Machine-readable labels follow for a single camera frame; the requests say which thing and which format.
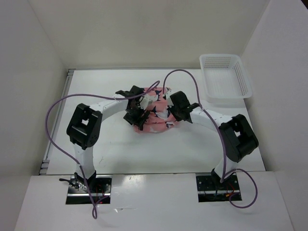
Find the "pink shark print shorts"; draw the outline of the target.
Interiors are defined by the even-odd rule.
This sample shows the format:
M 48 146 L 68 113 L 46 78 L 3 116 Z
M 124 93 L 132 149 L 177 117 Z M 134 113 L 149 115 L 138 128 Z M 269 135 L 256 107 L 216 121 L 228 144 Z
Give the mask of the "pink shark print shorts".
M 161 133 L 178 125 L 175 117 L 167 110 L 167 101 L 163 98 L 162 91 L 169 93 L 171 88 L 157 87 L 148 92 L 145 97 L 150 100 L 146 108 L 149 116 L 143 124 L 143 130 L 140 130 L 136 125 L 133 126 L 137 133 Z

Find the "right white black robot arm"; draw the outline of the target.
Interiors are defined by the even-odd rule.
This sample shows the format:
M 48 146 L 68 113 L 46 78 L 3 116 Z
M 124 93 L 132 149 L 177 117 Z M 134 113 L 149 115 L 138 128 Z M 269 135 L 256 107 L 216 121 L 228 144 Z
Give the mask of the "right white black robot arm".
M 238 163 L 259 146 L 248 120 L 242 114 L 229 116 L 207 111 L 199 103 L 191 104 L 182 91 L 166 95 L 165 99 L 168 111 L 177 121 L 201 125 L 218 133 L 223 158 L 211 172 L 211 184 L 216 189 L 224 188 Z

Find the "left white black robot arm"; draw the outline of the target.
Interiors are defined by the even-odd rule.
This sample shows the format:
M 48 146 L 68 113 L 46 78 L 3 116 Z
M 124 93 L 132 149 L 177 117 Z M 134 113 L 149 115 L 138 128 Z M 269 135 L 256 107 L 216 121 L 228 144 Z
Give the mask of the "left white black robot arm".
M 76 106 L 69 122 L 66 133 L 75 150 L 75 159 L 78 161 L 74 173 L 76 189 L 81 188 L 89 193 L 96 187 L 96 170 L 93 163 L 93 147 L 98 141 L 101 124 L 107 118 L 122 111 L 126 111 L 124 120 L 130 125 L 143 130 L 144 123 L 149 117 L 146 107 L 150 104 L 145 96 L 149 91 L 133 86 L 129 91 L 119 90 L 113 98 L 85 105 Z

